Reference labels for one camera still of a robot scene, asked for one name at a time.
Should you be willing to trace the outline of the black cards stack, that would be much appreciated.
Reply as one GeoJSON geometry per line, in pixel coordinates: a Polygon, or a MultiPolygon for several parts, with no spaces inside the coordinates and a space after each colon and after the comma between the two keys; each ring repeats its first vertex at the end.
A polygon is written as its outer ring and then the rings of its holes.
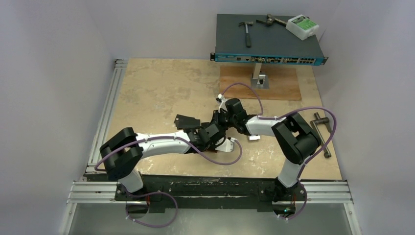
{"type": "Polygon", "coordinates": [[[174,124],[178,130],[185,129],[200,129],[209,126],[209,122],[201,122],[194,117],[188,117],[177,114],[174,120],[174,124]]]}

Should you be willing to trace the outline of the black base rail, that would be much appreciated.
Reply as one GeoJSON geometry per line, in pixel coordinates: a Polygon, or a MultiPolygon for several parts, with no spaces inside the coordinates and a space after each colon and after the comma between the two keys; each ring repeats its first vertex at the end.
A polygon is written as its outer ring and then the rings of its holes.
{"type": "Polygon", "coordinates": [[[128,193],[116,183],[115,201],[144,206],[149,213],[166,209],[231,209],[293,215],[306,200],[306,190],[296,183],[283,189],[274,178],[143,175],[144,187],[128,193]]]}

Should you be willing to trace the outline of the black metal tool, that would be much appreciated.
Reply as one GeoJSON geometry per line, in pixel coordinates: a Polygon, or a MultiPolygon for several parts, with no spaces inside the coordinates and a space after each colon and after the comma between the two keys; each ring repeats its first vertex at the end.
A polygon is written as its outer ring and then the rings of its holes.
{"type": "Polygon", "coordinates": [[[266,21],[262,21],[262,20],[255,20],[255,21],[259,24],[264,24],[266,26],[272,26],[274,24],[279,24],[283,27],[287,26],[286,21],[283,21],[283,20],[281,20],[281,19],[279,19],[279,18],[277,18],[277,17],[275,17],[271,14],[267,14],[266,18],[267,18],[266,21]]]}

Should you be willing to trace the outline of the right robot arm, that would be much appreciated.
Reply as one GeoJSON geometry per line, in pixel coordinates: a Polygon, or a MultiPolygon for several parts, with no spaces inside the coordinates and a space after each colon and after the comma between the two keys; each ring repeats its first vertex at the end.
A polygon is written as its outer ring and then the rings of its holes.
{"type": "Polygon", "coordinates": [[[283,117],[248,115],[238,98],[216,98],[219,103],[215,119],[224,129],[235,128],[238,133],[253,136],[274,136],[286,158],[275,185],[276,196],[287,199],[294,193],[305,160],[321,145],[318,134],[297,112],[283,117]]]}

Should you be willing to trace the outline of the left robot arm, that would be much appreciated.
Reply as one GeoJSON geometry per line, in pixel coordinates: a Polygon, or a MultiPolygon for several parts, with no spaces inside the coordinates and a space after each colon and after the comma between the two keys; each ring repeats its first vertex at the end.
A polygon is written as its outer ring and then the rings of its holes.
{"type": "Polygon", "coordinates": [[[216,124],[155,135],[135,133],[133,128],[126,127],[100,147],[99,164],[104,164],[109,181],[119,181],[133,200],[140,200],[146,194],[146,187],[134,168],[141,159],[172,153],[232,152],[233,149],[231,139],[216,124]]]}

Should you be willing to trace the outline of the silver white cards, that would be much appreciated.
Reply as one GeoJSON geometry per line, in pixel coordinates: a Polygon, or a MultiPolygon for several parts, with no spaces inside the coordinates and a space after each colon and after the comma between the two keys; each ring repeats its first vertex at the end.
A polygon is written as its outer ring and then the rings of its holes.
{"type": "Polygon", "coordinates": [[[248,136],[248,141],[258,141],[261,139],[260,135],[250,135],[248,136]]]}

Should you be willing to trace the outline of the blue network switch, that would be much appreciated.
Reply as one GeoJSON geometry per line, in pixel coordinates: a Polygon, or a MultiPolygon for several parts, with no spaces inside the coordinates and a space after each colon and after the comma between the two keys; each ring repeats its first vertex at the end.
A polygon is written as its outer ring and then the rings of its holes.
{"type": "Polygon", "coordinates": [[[316,36],[300,40],[285,27],[266,26],[255,20],[266,20],[265,15],[217,14],[216,45],[210,60],[215,62],[324,65],[324,56],[316,36]],[[240,22],[253,22],[249,26],[252,46],[245,45],[245,27],[240,22]]]}

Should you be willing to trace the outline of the aluminium frame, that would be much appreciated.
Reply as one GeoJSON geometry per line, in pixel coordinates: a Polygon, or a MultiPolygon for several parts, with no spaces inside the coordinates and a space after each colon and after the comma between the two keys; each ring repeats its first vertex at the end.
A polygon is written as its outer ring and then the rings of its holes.
{"type": "MultiPolygon", "coordinates": [[[[215,63],[208,60],[199,59],[117,59],[102,117],[98,124],[98,129],[94,137],[89,162],[85,175],[81,180],[72,184],[68,198],[68,216],[61,227],[63,234],[69,234],[74,229],[75,211],[82,204],[124,204],[126,202],[115,201],[115,184],[117,182],[107,180],[107,177],[94,170],[93,166],[98,162],[98,146],[103,143],[111,129],[121,122],[120,112],[123,102],[122,94],[126,92],[127,84],[135,79],[134,72],[139,74],[154,74],[161,69],[173,78],[183,80],[186,73],[194,75],[200,71],[200,78],[212,82],[212,88],[219,90],[220,67],[229,66],[224,63],[215,63]]],[[[301,100],[264,100],[269,101],[278,107],[286,108],[288,104],[305,105],[320,104],[321,99],[317,90],[316,80],[310,67],[286,65],[294,68],[300,85],[301,100]]],[[[338,205],[345,211],[346,225],[352,235],[361,234],[352,195],[347,181],[340,180],[338,168],[331,168],[325,179],[304,180],[302,185],[306,190],[306,200],[308,206],[332,204],[338,205]]]]}

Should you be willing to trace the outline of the white green box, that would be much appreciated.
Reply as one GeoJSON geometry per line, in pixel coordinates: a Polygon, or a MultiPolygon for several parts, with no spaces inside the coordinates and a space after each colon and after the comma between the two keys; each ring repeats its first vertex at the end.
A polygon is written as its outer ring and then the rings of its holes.
{"type": "Polygon", "coordinates": [[[298,15],[289,19],[285,28],[298,37],[305,40],[317,33],[320,26],[305,15],[298,15]]]}

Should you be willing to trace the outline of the hammer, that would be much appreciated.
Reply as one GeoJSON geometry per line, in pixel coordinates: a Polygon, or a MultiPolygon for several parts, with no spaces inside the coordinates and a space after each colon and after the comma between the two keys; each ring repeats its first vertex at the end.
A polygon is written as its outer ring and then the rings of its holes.
{"type": "Polygon", "coordinates": [[[253,22],[240,22],[238,26],[244,26],[245,27],[245,45],[247,48],[250,48],[252,46],[251,43],[251,37],[249,33],[249,26],[253,26],[253,22]]]}

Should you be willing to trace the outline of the silver metal stand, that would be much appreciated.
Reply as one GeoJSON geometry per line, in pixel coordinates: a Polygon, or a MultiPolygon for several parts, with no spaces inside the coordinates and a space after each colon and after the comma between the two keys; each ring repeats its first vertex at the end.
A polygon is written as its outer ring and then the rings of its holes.
{"type": "Polygon", "coordinates": [[[261,63],[255,63],[251,77],[251,87],[253,89],[269,89],[269,77],[267,73],[261,71],[261,63]]]}

